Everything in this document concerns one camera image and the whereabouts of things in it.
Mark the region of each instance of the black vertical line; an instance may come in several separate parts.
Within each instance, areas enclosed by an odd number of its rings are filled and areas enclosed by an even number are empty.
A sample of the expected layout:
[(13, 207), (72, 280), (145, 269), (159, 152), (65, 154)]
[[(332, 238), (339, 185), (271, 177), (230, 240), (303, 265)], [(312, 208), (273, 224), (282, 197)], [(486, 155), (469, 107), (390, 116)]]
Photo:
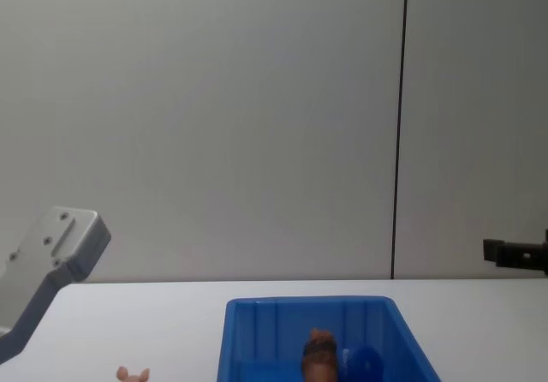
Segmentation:
[(403, 60), (405, 59), (405, 28), (407, 25), (407, 21), (408, 0), (403, 0), (402, 51), (400, 55), (400, 91), (397, 100), (396, 169), (394, 173), (394, 207), (392, 212), (392, 261), (390, 264), (390, 279), (394, 279), (394, 259), (396, 257), (397, 180), (400, 168), (400, 128), (402, 127)]

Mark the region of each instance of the doll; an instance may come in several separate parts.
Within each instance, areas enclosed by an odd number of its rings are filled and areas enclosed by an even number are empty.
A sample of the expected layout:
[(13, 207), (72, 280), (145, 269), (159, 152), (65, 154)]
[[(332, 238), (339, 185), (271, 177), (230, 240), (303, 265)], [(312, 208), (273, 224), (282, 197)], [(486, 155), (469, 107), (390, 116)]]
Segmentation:
[(122, 382), (147, 382), (150, 373), (150, 369), (145, 369), (139, 376), (129, 376), (127, 368), (119, 367), (116, 377)]
[(337, 382), (337, 343), (328, 331), (316, 328), (302, 350), (301, 373), (304, 382)]

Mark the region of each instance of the black clamp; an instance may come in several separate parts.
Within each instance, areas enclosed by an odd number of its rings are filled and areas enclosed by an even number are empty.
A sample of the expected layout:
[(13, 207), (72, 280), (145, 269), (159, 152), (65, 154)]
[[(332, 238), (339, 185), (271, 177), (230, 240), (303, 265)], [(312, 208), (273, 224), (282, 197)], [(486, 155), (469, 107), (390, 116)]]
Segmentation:
[(484, 239), (483, 259), (501, 267), (544, 271), (548, 275), (548, 230), (542, 244)]

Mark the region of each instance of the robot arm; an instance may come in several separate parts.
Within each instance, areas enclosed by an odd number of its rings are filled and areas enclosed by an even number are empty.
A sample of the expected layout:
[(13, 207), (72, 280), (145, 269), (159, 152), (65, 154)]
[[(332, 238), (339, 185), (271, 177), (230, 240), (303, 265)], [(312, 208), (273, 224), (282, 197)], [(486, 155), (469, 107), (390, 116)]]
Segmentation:
[(57, 292), (86, 279), (109, 241), (94, 211), (54, 207), (42, 215), (0, 276), (0, 364), (25, 348)]

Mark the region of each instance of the gray wall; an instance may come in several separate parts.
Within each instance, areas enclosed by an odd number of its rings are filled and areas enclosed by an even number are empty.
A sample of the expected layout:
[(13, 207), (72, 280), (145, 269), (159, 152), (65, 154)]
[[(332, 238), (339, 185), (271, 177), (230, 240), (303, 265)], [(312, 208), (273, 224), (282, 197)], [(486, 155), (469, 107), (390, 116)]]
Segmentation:
[(481, 243), (548, 228), (547, 10), (408, 0), (396, 278), (537, 275), (484, 262)]
[(403, 0), (0, 0), (0, 259), (52, 205), (92, 280), (387, 278)]

